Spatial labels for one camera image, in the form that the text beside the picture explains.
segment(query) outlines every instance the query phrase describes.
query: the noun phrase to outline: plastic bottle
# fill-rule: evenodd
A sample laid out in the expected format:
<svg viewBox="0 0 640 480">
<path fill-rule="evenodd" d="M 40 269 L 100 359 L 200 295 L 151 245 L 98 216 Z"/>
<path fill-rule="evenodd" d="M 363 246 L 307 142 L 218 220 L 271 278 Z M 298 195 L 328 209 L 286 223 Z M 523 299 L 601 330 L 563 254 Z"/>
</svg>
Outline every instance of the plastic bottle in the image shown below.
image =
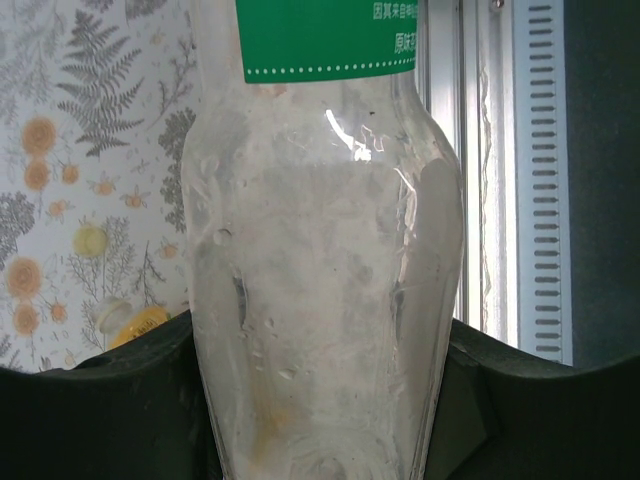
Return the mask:
<svg viewBox="0 0 640 480">
<path fill-rule="evenodd" d="M 107 297 L 93 312 L 98 330 L 106 335 L 107 349 L 124 345 L 171 319 L 160 306 L 133 309 L 126 300 Z"/>
<path fill-rule="evenodd" d="M 446 355 L 458 161 L 417 1 L 193 0 L 189 296 L 233 480 L 418 480 Z"/>
</svg>

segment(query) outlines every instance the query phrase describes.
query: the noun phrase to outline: floral wallpaper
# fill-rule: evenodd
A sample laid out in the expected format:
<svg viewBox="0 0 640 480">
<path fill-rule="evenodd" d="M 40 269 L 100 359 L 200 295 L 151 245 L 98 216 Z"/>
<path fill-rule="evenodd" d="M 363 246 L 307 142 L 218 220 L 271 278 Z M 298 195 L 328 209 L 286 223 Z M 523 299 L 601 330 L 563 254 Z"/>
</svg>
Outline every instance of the floral wallpaper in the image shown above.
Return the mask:
<svg viewBox="0 0 640 480">
<path fill-rule="evenodd" d="M 187 308 L 188 0 L 0 0 L 0 366 L 105 349 L 106 296 Z"/>
</svg>

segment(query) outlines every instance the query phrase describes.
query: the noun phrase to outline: green label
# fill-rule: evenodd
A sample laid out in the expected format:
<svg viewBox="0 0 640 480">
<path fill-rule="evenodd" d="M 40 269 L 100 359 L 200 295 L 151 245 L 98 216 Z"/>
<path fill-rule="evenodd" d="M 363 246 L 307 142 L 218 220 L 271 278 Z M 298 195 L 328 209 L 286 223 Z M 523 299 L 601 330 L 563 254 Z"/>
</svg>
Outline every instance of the green label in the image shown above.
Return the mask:
<svg viewBox="0 0 640 480">
<path fill-rule="evenodd" d="M 373 77 L 415 68 L 418 2 L 236 0 L 247 83 Z"/>
</svg>

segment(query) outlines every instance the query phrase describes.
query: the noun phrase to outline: small bottle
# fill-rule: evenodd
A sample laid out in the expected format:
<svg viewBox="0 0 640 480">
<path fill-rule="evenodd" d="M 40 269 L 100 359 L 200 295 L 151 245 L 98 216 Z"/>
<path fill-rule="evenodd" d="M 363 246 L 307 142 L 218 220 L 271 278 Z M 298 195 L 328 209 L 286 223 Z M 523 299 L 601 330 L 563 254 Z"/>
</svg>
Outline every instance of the small bottle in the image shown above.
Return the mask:
<svg viewBox="0 0 640 480">
<path fill-rule="evenodd" d="M 170 319 L 163 307 L 134 310 L 129 302 L 116 297 L 106 297 L 93 311 L 96 327 L 107 337 L 107 350 L 124 345 Z"/>
</svg>

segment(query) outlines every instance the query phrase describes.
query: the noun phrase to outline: white dotted line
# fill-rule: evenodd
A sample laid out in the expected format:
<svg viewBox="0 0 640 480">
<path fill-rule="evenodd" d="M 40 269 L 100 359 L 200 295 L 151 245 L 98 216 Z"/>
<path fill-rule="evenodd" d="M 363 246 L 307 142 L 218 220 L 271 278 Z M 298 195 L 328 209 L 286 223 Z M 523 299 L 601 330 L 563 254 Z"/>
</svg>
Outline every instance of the white dotted line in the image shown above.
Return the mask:
<svg viewBox="0 0 640 480">
<path fill-rule="evenodd" d="M 391 67 L 391 66 L 395 66 L 395 65 L 406 65 L 407 63 L 413 63 L 415 62 L 416 59 L 415 58 L 403 58 L 401 60 L 389 60 L 388 62 L 376 62 L 376 63 L 361 63 L 361 64 L 357 64 L 354 63 L 352 65 L 350 64 L 346 64 L 346 65 L 335 65 L 335 66 L 331 66 L 329 65 L 328 67 L 298 67 L 297 71 L 298 73 L 304 73 L 305 71 L 309 72 L 309 73 L 313 73 L 313 72 L 331 72 L 333 70 L 335 70 L 336 72 L 339 72 L 340 70 L 344 69 L 344 70 L 367 70 L 367 69 L 371 69 L 371 68 L 380 68 L 380 67 Z M 268 69 L 268 68 L 263 68 L 262 70 L 259 68 L 256 69 L 247 69 L 247 74 L 248 75 L 268 75 L 269 73 L 272 74 L 277 74 L 277 73 L 281 73 L 281 74 L 285 74 L 285 73 L 295 73 L 296 69 L 295 68 L 289 68 L 288 70 L 286 68 L 281 68 L 280 70 L 278 70 L 277 68 L 272 68 L 272 69 Z"/>
</svg>

